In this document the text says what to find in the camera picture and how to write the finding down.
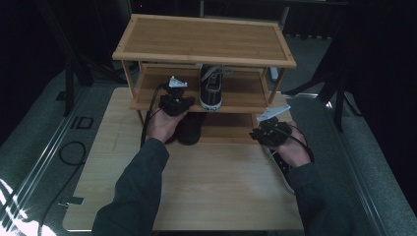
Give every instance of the black sneaker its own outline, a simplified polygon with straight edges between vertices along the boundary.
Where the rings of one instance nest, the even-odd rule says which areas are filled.
[[[178,142],[186,146],[196,144],[202,134],[202,126],[206,116],[205,112],[188,112],[175,130]]]
[[[221,106],[221,83],[224,66],[203,65],[200,80],[200,105],[205,111],[214,112]]]
[[[265,147],[265,151],[267,152],[269,157],[271,157],[275,161],[275,163],[278,165],[279,170],[281,171],[281,174],[282,174],[282,177],[283,177],[283,180],[284,180],[285,188],[287,189],[287,191],[290,192],[291,194],[294,194],[294,190],[292,189],[291,184],[289,182],[289,178],[288,178],[288,173],[292,170],[292,167],[289,164],[287,164],[281,158],[281,156],[278,154],[278,152],[276,152],[275,150]]]

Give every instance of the gray floor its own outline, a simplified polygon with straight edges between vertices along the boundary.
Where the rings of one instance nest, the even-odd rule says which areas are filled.
[[[319,38],[286,39],[298,67],[287,73],[282,90],[293,89],[308,82],[330,43],[329,40]],[[321,86],[310,88],[305,93],[317,93]],[[36,234],[37,223],[76,169],[60,160],[57,149],[68,142],[79,141],[89,151],[107,102],[116,87],[120,85],[103,78],[97,78],[92,88],[77,87],[79,105],[71,116],[63,118],[64,103],[55,100],[58,92],[64,89],[64,77],[61,75],[44,90],[21,125],[0,147],[1,192],[7,199],[13,190],[22,190],[18,202],[23,211],[14,221],[17,233]],[[361,222],[361,235],[412,235],[417,232],[416,217],[396,185],[363,118],[345,109],[342,119],[344,133],[339,133],[332,123],[333,110],[313,96],[288,97],[288,103],[292,106],[294,120],[309,140],[323,178],[351,203]],[[68,161],[78,162],[83,152],[80,146],[70,145],[63,149],[62,155]],[[30,171],[39,159],[49,165],[37,182],[34,180],[36,176],[30,175]],[[66,203],[72,196],[80,174],[81,171],[52,204],[44,221],[48,229],[43,235],[89,235],[70,233],[62,227],[66,208],[60,203]],[[30,187],[22,188],[24,181],[28,181]],[[267,234],[222,232],[222,235],[261,233]],[[268,232],[268,235],[303,235],[303,232],[278,231]]]

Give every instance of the dark background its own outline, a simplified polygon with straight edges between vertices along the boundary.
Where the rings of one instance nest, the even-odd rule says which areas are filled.
[[[112,69],[115,48],[130,12],[197,17],[196,0],[50,1],[59,23],[79,53]],[[207,1],[206,13],[278,21],[277,1]],[[314,22],[326,14],[292,8],[295,19]],[[414,212],[417,210],[417,4],[414,1],[352,1],[333,16],[339,29],[320,67],[342,62],[347,89],[374,133]],[[315,34],[297,23],[291,34]],[[7,139],[43,88],[64,69],[65,58],[31,0],[4,0],[0,7],[0,144]]]

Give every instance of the wooden shelf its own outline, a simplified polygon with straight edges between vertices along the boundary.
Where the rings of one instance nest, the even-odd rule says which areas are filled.
[[[262,70],[253,68],[230,68],[232,73],[225,76],[222,84],[222,105],[219,113],[262,113],[268,107],[268,86],[262,79]],[[148,110],[155,89],[168,82],[171,76],[187,82],[184,96],[193,96],[196,103],[190,111],[204,112],[200,106],[200,68],[193,65],[144,64],[135,88],[131,108]],[[160,91],[159,97],[166,94]]]
[[[196,99],[191,112],[205,112],[200,106],[200,64],[226,65],[233,71],[224,77],[222,104],[210,113],[200,142],[256,143],[249,133],[258,126],[256,116],[267,107],[286,104],[277,93],[286,69],[296,63],[282,32],[275,23],[234,20],[132,15],[113,53],[121,60],[132,96],[130,107],[149,110],[159,85],[174,76],[188,83],[184,96]],[[134,85],[129,61],[138,61],[141,72]],[[278,67],[279,75],[270,91],[265,81],[268,67]],[[155,98],[159,104],[163,89]],[[286,112],[281,120],[291,120]]]

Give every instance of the sleeve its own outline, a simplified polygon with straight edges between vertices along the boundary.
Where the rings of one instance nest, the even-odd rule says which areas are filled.
[[[113,202],[98,211],[92,235],[151,235],[168,157],[161,141],[145,142],[117,181]]]
[[[306,235],[357,235],[349,201],[325,185],[314,163],[293,169],[289,179]]]

